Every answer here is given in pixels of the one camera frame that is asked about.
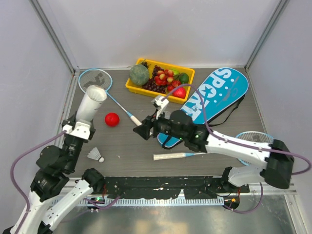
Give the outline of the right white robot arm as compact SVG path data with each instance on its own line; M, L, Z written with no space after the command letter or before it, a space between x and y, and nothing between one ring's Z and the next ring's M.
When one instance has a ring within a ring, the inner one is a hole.
M286 151L282 141L272 144L246 141L209 130L207 124L195 124L182 110L147 116L133 131L143 139L156 137L160 133L179 138L194 152L221 154L251 163L245 167L226 168L220 186L226 192L249 183L265 182L279 189L290 186L294 158Z

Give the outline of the white shuttlecock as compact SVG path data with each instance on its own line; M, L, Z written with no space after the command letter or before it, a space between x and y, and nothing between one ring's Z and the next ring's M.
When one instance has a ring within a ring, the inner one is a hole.
M89 159L96 160L100 163L104 162L104 158L101 156L97 147L94 147L87 155Z

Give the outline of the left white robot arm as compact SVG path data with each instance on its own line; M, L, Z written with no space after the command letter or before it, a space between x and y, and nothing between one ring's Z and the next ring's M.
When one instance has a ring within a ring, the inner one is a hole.
M78 119L74 114L62 123L63 131L52 138L64 136L61 148L45 141L36 164L39 170L25 195L26 206L16 224L5 234L51 234L71 210L87 195L99 194L105 185L104 176L96 169L85 170L74 188L55 206L52 202L68 183L68 175L75 171L82 146L95 133L92 119Z

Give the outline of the white shuttlecock tube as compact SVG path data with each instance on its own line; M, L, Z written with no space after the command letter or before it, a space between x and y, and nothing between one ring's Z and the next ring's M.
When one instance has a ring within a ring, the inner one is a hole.
M89 86L77 110L76 120L91 122L106 99L107 94L104 89L97 85Z

